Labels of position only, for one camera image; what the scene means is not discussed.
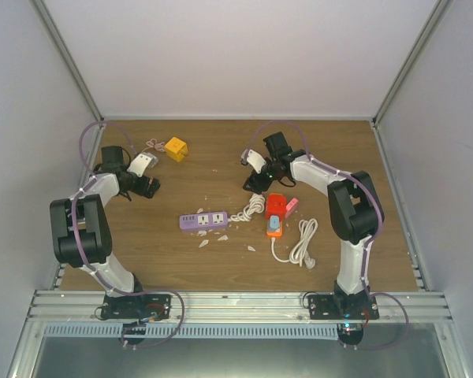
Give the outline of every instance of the gray floor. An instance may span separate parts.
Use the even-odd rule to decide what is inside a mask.
[[[393,341],[400,325],[367,328],[364,344]],[[177,339],[154,349],[122,350],[117,339],[46,338],[37,378],[94,377],[443,377],[431,326],[414,325],[399,346],[344,350],[325,340]]]

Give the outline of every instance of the wooden table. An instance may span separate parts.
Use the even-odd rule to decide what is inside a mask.
[[[168,141],[176,136],[188,144],[188,156],[180,163],[157,153],[160,162],[147,170],[161,188],[153,199],[132,202],[113,198],[106,207],[114,241],[114,253],[145,287],[170,287],[183,291],[331,291],[340,265],[340,242],[335,236],[327,198],[303,183],[286,188],[274,183],[270,191],[297,197],[300,204],[285,222],[284,235],[276,243],[277,254],[286,258],[299,238],[300,219],[318,220],[318,231],[308,248],[317,261],[312,270],[281,264],[270,252],[264,214],[251,222],[232,223],[226,230],[200,237],[183,233],[182,214],[225,210],[241,211],[251,197],[242,185],[251,173],[240,165],[240,155],[262,121],[257,120],[140,120],[120,122],[141,150],[151,138]],[[301,121],[311,152],[337,168],[370,173],[385,211],[382,235],[371,252],[369,278],[374,291],[415,291],[417,286],[402,235],[396,206],[382,166],[377,143],[367,122]],[[255,150],[265,154],[262,139],[283,131],[293,149],[303,148],[300,137],[286,124],[263,130]],[[126,139],[111,126],[104,131],[102,146],[126,146]],[[226,241],[217,241],[222,236]],[[199,248],[208,239],[209,243]],[[61,288],[94,290],[99,285],[85,272],[67,268]]]

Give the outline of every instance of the vent grille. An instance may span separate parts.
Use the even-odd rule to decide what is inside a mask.
[[[128,337],[163,338],[175,324],[148,324],[146,334]],[[119,337],[121,323],[49,323],[46,337]],[[328,339],[337,340],[335,324],[184,324],[178,339]]]

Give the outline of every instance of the white backdrop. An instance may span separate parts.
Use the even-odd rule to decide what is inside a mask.
[[[46,0],[106,117],[368,118],[435,0]]]
[[[473,369],[473,2],[449,7],[380,128]]]
[[[54,277],[49,204],[77,188],[77,140],[92,121],[25,0],[0,1],[0,377],[35,289]]]

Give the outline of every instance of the power strip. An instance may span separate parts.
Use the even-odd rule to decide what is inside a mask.
[[[226,211],[188,214],[179,217],[179,226],[184,232],[214,230],[216,228],[226,228],[227,225],[228,213]]]

